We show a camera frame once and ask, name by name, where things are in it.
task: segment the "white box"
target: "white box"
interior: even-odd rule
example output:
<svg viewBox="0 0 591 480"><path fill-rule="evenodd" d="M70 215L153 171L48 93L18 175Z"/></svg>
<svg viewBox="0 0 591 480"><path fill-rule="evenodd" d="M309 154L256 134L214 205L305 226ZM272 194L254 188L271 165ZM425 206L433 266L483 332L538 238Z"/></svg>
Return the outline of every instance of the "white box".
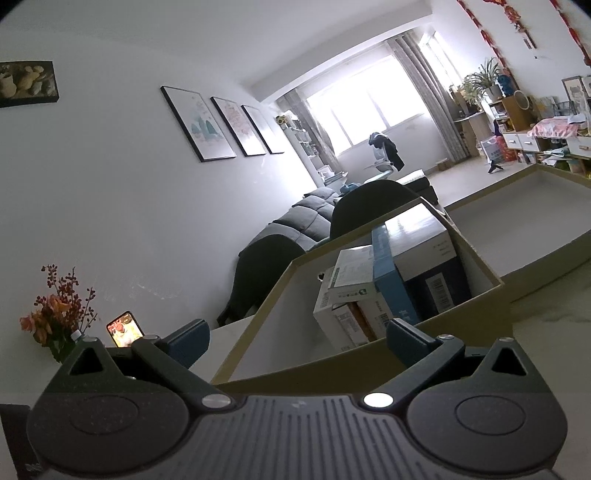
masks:
<svg viewBox="0 0 591 480"><path fill-rule="evenodd" d="M333 315L338 320L341 327L347 332L349 338L353 341L355 346L362 346L369 343L369 339L364 334L359 320L356 318L352 310L353 304L346 303L344 305L335 305L333 307Z"/></svg>
<svg viewBox="0 0 591 480"><path fill-rule="evenodd" d="M329 300L328 288L334 268L329 268L324 274L324 281L320 285L320 293L314 306L314 318L330 344L338 352L346 352L355 347L333 311L333 304Z"/></svg>
<svg viewBox="0 0 591 480"><path fill-rule="evenodd" d="M386 325L394 318L388 304L381 293L374 299L359 300L357 302L369 326L377 338L386 336Z"/></svg>
<svg viewBox="0 0 591 480"><path fill-rule="evenodd" d="M328 292L329 301L333 304L371 299L378 294L374 284L372 245L340 252Z"/></svg>

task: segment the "office chair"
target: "office chair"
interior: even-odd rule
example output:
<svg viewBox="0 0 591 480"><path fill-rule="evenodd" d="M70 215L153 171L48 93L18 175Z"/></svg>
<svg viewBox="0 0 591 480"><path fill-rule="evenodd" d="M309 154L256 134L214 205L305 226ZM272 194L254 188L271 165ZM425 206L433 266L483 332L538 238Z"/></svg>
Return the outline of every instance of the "office chair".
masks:
<svg viewBox="0 0 591 480"><path fill-rule="evenodd" d="M342 197L335 206L330 239L338 238L376 218L419 198L395 181L376 180Z"/></svg>

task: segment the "pink cloth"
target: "pink cloth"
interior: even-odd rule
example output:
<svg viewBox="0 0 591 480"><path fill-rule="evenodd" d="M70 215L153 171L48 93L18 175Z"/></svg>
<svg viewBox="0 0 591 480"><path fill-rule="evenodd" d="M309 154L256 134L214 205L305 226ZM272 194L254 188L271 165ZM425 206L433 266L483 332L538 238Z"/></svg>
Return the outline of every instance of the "pink cloth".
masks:
<svg viewBox="0 0 591 480"><path fill-rule="evenodd" d="M528 132L530 137L570 138L576 137L578 125L569 125L568 117L545 118Z"/></svg>

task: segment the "gray curtain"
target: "gray curtain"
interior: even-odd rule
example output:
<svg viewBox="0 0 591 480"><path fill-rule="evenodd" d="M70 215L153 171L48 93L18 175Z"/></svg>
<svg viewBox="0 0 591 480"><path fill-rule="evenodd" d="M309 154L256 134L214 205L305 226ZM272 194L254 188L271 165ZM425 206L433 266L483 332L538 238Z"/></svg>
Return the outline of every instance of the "gray curtain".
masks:
<svg viewBox="0 0 591 480"><path fill-rule="evenodd" d="M403 34L388 39L394 57L402 64L439 129L450 159L460 162L470 156L453 123L457 118L457 105L449 92L441 85L417 42Z"/></svg>
<svg viewBox="0 0 591 480"><path fill-rule="evenodd" d="M318 149L319 157L324 165L328 165L335 173L342 171L335 155L335 150L326 130L322 128L310 111L308 102L300 96L297 89L290 90L281 99L289 106L289 110L297 115L302 127L312 138L312 143Z"/></svg>

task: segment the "phone screen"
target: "phone screen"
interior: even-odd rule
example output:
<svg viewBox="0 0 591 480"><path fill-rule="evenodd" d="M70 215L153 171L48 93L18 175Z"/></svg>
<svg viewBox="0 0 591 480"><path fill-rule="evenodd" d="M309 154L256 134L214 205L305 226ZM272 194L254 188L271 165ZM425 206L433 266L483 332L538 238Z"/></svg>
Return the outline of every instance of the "phone screen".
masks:
<svg viewBox="0 0 591 480"><path fill-rule="evenodd" d="M131 312L125 312L107 325L107 331L117 346L130 346L144 336Z"/></svg>

